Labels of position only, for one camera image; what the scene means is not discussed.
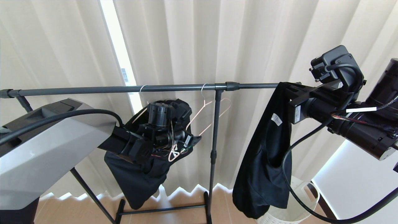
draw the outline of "clothing label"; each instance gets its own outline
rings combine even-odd
[[[278,125],[278,126],[282,124],[282,120],[276,114],[272,115],[271,120],[274,121],[275,124]]]
[[[297,106],[295,109],[295,123],[300,121],[301,105]]]

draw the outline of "black garment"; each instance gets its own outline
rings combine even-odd
[[[261,217],[270,205],[278,208],[287,207],[289,189],[283,179],[281,164],[290,146],[291,136],[291,124],[288,122],[287,113],[289,98],[285,95],[288,86],[288,83],[279,83],[272,94],[250,140],[236,178],[232,199],[238,210],[249,218]],[[290,178],[291,155],[285,168],[286,175]]]
[[[170,104],[171,102],[185,103],[186,102],[177,100],[166,100],[157,101],[160,103]],[[125,127],[131,131],[136,132],[140,124],[148,123],[149,113],[144,112],[135,123],[132,124],[133,120],[141,114],[143,108],[139,113],[134,115],[125,125]],[[189,119],[182,123],[182,126],[187,126]],[[111,152],[106,152],[104,160],[119,184],[127,202],[132,209],[139,209],[146,200],[148,200],[159,188],[159,186],[166,180],[167,172],[171,165],[176,161],[184,158],[193,151],[193,148],[189,148],[187,153],[181,154],[173,162],[168,161],[168,157],[151,157],[144,164],[133,164],[126,160],[116,156]]]

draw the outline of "brown floor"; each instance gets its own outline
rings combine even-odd
[[[213,223],[231,224],[256,224],[254,219],[245,217],[238,211],[232,203],[232,193],[222,187],[216,186],[213,191],[213,204],[211,207]],[[111,198],[103,196],[100,201],[106,209],[115,217],[119,201],[122,197]],[[145,202],[140,210],[166,208],[171,206],[186,206],[203,203],[203,189],[195,188],[191,194],[186,191],[178,191],[174,195],[167,197],[160,191],[158,198],[151,197]],[[126,203],[125,211],[131,210]],[[323,211],[317,206],[316,211],[324,215]],[[122,217],[121,224],[205,224],[206,216],[204,208],[190,208],[185,210],[175,210],[170,212],[154,212],[144,214],[125,215]],[[302,224],[325,224],[321,220],[310,216]],[[109,224],[106,216],[86,197],[78,200],[68,197],[64,200],[58,198],[41,199],[35,224]]]

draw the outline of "horizontal metal rod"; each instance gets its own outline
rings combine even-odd
[[[235,82],[213,84],[182,84],[182,85],[144,85],[144,86],[101,86],[101,87],[74,87],[74,88],[42,88],[42,89],[4,89],[0,90],[1,98],[18,96],[43,96],[61,94],[89,94],[89,93],[116,93],[116,92],[167,92],[167,91],[198,91],[226,90],[234,91],[246,88],[276,88],[278,83],[248,83]]]
[[[205,206],[206,206],[205,204],[198,204],[198,205],[190,205],[190,206],[182,206],[174,208],[160,208],[160,209],[143,210],[143,211],[121,212],[120,215],[140,214],[140,213],[149,213],[149,212],[165,212],[165,211],[180,210],[187,208],[201,208]]]

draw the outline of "beige curtain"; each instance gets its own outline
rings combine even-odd
[[[315,86],[310,61],[343,44],[368,80],[359,97],[364,100],[398,53],[396,0],[114,3],[138,85],[300,81]],[[0,2],[0,7],[1,88],[123,85],[98,1]],[[215,183],[233,187],[272,92],[223,93],[232,106],[220,119]],[[204,95],[214,98],[214,92]],[[73,97],[114,110],[124,121],[131,115],[126,94]],[[141,97],[143,103],[180,98],[194,113],[203,104],[200,92],[141,93]],[[62,98],[28,99],[37,108]],[[223,101],[221,110],[227,106]],[[195,134],[212,122],[213,109],[209,105],[193,122]],[[1,124],[23,113],[16,100],[1,100]],[[317,125],[310,119],[295,125],[292,141]],[[187,191],[197,184],[209,187],[211,140],[212,128],[191,155],[171,167],[164,183],[168,194],[177,187]],[[326,130],[303,142],[293,152],[293,174],[310,180],[342,142]],[[102,162],[103,153],[93,153],[96,156],[90,155],[90,163],[83,161],[78,171],[94,174],[83,175],[90,186],[117,194],[120,190]],[[57,192],[83,193],[67,178],[56,184]]]

